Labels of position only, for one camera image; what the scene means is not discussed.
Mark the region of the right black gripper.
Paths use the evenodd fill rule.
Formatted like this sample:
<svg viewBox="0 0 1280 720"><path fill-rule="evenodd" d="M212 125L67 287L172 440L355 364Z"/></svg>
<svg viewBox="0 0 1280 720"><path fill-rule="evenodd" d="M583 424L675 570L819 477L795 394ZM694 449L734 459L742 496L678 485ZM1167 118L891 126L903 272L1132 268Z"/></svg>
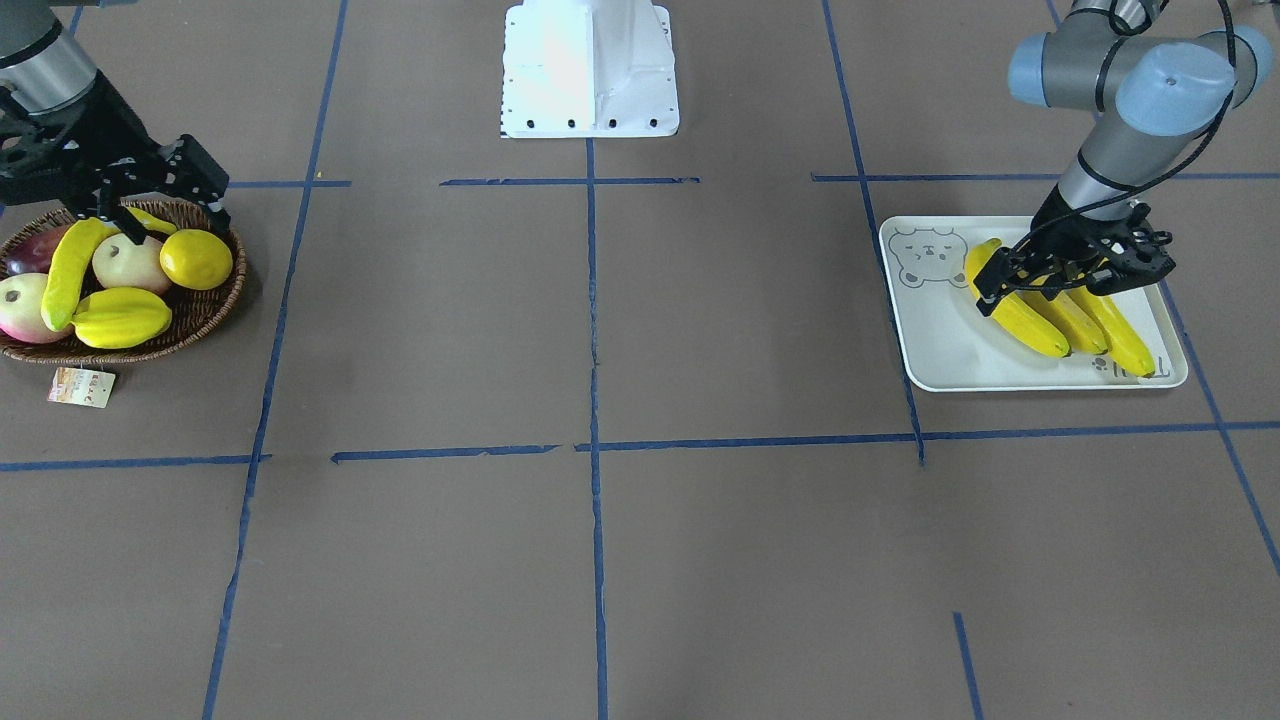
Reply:
<svg viewBox="0 0 1280 720"><path fill-rule="evenodd" d="M41 114L20 108L17 83L3 82L5 206L58 201L77 219L96 217L134 236L141 224L124 218L124 200L159 193L200 208L214 232L225 234L229 182L195 136L154 140L105 76L70 105Z"/></svg>

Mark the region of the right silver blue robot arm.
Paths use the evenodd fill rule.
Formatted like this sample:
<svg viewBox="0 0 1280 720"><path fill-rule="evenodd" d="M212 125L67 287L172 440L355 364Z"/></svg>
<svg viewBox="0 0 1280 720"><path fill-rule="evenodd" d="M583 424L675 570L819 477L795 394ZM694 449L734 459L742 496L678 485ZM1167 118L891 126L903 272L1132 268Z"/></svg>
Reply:
<svg viewBox="0 0 1280 720"><path fill-rule="evenodd" d="M228 173L191 135L155 141L55 6L3 3L3 205L58 201L141 242L123 200L160 193L198 206L227 234Z"/></svg>

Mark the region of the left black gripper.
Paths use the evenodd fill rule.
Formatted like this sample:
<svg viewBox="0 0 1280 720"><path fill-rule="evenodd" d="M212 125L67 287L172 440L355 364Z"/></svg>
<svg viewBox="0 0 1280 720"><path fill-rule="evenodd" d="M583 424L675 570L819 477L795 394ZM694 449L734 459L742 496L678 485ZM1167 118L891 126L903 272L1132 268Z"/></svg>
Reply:
<svg viewBox="0 0 1280 720"><path fill-rule="evenodd" d="M1014 246L1001 246L986 260L970 287L984 316L1018 291L1038 290L1052 300L1068 290L1094 296L1155 284L1176 266L1169 252L1172 233L1148 220L1147 202L1120 199L1120 217L1098 220L1068 205L1055 190Z"/></svg>

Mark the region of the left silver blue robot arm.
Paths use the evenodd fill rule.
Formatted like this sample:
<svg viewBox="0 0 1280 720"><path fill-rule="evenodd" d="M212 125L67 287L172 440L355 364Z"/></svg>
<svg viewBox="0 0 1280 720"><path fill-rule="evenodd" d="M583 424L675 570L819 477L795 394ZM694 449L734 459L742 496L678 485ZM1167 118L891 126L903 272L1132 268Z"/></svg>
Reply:
<svg viewBox="0 0 1280 720"><path fill-rule="evenodd" d="M1228 8L1217 29L1152 37L1164 8L1075 1L1056 31L1030 36L1012 54L1007 85L1015 99L1100 118L1024 238L975 273L983 315L1020 291L1108 296L1155 284L1174 269L1171 236L1152 227L1140 197L1207 147L1228 113L1271 76L1276 53Z"/></svg>

